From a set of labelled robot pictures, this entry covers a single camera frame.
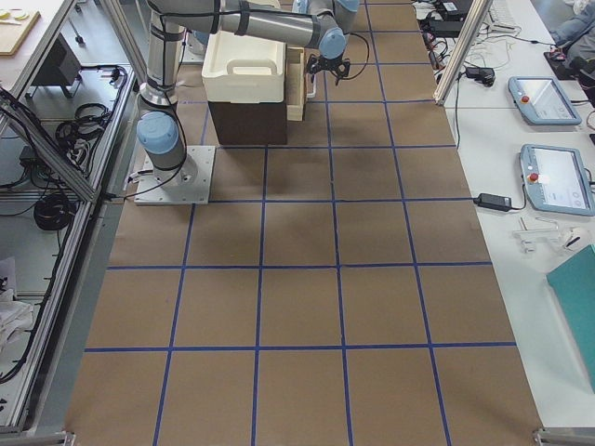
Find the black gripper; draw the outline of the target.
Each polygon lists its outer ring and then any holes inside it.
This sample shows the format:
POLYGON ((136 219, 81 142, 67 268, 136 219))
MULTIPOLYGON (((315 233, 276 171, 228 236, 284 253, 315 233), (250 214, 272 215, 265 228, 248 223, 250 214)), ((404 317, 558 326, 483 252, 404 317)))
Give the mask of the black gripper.
POLYGON ((338 86, 342 79, 347 79, 350 74, 350 60, 338 56, 334 59, 327 59, 322 55, 310 54, 306 63, 306 73, 311 84, 315 82, 315 74, 327 71, 333 74, 335 86, 338 86))

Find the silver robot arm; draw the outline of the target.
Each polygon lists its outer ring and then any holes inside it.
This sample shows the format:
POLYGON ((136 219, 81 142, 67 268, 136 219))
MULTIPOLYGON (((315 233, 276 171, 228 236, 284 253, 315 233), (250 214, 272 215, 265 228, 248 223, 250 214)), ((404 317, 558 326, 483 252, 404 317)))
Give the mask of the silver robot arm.
POLYGON ((138 141, 167 191, 196 179, 177 116, 179 60, 187 32, 205 38, 205 94, 218 140, 226 146, 287 142, 285 57, 288 48, 312 50, 311 73, 348 77, 344 57, 359 4, 296 1, 151 1, 149 58, 140 87, 138 141))

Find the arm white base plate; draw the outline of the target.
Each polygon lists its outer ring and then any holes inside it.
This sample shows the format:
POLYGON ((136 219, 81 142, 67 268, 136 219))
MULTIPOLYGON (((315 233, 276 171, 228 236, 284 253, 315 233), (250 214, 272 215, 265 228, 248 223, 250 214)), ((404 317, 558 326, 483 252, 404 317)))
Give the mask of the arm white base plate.
POLYGON ((146 155, 142 169, 150 173, 139 177, 134 202, 139 205, 207 204, 215 154, 215 146, 189 146, 185 164, 172 179, 175 171, 154 170, 146 155))

